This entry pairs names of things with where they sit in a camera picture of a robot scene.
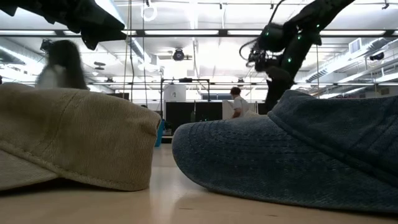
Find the person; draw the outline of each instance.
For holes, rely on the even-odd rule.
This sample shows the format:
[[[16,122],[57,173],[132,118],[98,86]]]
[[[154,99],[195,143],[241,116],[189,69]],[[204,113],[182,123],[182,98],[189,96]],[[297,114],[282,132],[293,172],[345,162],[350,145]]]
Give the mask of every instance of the person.
[[[241,89],[239,87],[232,87],[230,93],[234,99],[234,114],[232,118],[242,118],[249,111],[249,103],[241,97]]]
[[[78,47],[69,40],[50,46],[47,65],[36,80],[37,88],[75,88],[87,90]]]

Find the person with long dark hair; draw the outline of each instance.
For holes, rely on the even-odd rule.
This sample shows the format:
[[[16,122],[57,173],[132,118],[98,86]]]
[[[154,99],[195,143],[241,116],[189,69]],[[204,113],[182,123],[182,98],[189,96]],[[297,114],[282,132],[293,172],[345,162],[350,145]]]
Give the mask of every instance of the person with long dark hair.
[[[37,88],[76,88],[87,90],[78,47],[59,40],[48,51],[47,65],[36,81]]]

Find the beige cap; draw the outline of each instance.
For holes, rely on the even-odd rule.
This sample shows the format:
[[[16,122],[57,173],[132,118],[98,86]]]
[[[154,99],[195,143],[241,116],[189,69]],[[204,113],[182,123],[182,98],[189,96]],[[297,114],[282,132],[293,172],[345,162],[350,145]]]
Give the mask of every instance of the beige cap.
[[[159,123],[155,112],[102,93],[0,85],[0,190],[59,177],[145,189]]]

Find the black panel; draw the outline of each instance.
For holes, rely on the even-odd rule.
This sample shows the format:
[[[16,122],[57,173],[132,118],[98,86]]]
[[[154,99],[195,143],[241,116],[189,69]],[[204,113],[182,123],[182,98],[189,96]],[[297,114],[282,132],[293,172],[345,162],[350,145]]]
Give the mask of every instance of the black panel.
[[[208,100],[209,99],[209,95],[204,93],[201,95],[201,98],[203,100]],[[217,100],[217,94],[210,94],[210,100]]]
[[[233,100],[231,94],[218,94],[217,100]]]
[[[221,102],[197,103],[197,112],[195,119],[196,122],[216,121],[219,119],[223,119],[223,104]]]
[[[172,134],[183,124],[191,122],[193,103],[166,103],[166,121],[172,126]]]
[[[261,115],[267,114],[266,104],[259,103],[258,105],[259,105],[259,114],[261,114]]]
[[[183,124],[191,123],[195,103],[166,103],[166,121],[171,123],[172,134]],[[196,103],[195,121],[215,121],[223,119],[223,104],[219,102]]]

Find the white shirt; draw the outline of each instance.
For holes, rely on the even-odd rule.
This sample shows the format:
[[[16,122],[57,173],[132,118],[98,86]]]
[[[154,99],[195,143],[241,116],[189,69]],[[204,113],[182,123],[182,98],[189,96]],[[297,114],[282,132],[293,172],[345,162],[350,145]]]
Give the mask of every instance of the white shirt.
[[[241,115],[239,117],[242,118],[246,112],[249,111],[249,103],[241,96],[238,96],[234,99],[233,109],[241,109]]]

